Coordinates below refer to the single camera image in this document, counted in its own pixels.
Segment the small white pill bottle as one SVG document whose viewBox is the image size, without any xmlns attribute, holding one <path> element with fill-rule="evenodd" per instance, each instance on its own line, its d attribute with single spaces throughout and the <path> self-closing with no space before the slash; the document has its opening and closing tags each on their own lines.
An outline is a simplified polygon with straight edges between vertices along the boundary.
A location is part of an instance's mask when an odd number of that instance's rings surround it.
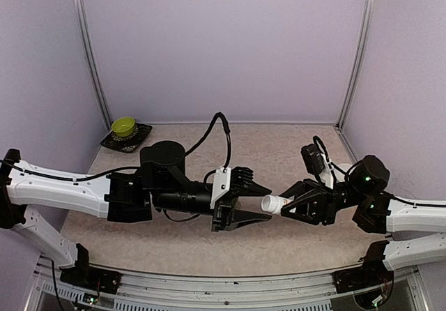
<svg viewBox="0 0 446 311">
<path fill-rule="evenodd" d="M 292 198 L 285 198 L 276 195 L 266 195 L 261 200 L 261 209 L 266 213 L 281 215 L 282 208 L 293 201 Z"/>
</svg>

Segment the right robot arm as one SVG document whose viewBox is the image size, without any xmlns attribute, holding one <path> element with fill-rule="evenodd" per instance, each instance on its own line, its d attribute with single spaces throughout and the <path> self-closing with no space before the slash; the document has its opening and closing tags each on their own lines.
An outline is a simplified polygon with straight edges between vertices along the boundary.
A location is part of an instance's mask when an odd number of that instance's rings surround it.
<svg viewBox="0 0 446 311">
<path fill-rule="evenodd" d="M 311 225 L 331 225 L 353 207 L 352 220 L 364 232 L 384 234 L 372 243 L 356 278 L 370 286 L 384 272 L 445 260 L 445 204 L 404 199 L 386 191 L 390 171 L 374 155 L 354 164 L 334 164 L 322 155 L 305 159 L 314 179 L 298 181 L 280 196 L 283 217 Z"/>
</svg>

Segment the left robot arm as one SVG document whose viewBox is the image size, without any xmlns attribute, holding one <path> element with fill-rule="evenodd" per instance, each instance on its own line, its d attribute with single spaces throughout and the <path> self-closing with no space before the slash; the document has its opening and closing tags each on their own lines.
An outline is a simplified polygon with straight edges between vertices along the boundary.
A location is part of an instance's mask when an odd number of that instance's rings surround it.
<svg viewBox="0 0 446 311">
<path fill-rule="evenodd" d="M 268 214 L 236 206 L 240 197 L 262 197 L 270 192 L 254 182 L 251 169 L 232 168 L 226 158 L 203 181 L 192 181 L 185 172 L 190 154 L 178 142 L 159 141 L 141 149 L 137 166 L 83 176 L 40 168 L 11 149 L 1 160 L 1 228 L 30 238 L 56 266 L 88 287 L 98 279 L 97 270 L 89 264 L 88 250 L 62 237 L 38 215 L 39 206 L 121 223 L 149 221 L 156 210 L 189 213 L 194 219 L 208 215 L 214 232 L 269 221 Z"/>
</svg>

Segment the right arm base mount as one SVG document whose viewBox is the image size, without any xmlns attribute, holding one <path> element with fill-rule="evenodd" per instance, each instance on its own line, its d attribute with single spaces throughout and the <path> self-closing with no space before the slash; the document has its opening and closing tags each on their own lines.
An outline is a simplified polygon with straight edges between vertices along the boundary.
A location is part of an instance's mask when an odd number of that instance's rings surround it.
<svg viewBox="0 0 446 311">
<path fill-rule="evenodd" d="M 338 294 L 374 287 L 394 279 L 394 272 L 386 269 L 355 267 L 332 274 Z"/>
</svg>

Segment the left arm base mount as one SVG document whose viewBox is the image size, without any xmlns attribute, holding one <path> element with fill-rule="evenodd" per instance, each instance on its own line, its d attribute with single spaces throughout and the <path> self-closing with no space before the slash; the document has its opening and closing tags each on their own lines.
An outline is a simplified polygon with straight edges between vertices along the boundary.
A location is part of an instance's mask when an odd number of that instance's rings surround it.
<svg viewBox="0 0 446 311">
<path fill-rule="evenodd" d="M 87 269 L 73 267 L 61 271 L 60 281 L 99 293 L 115 295 L 121 282 L 121 274 L 91 266 Z"/>
</svg>

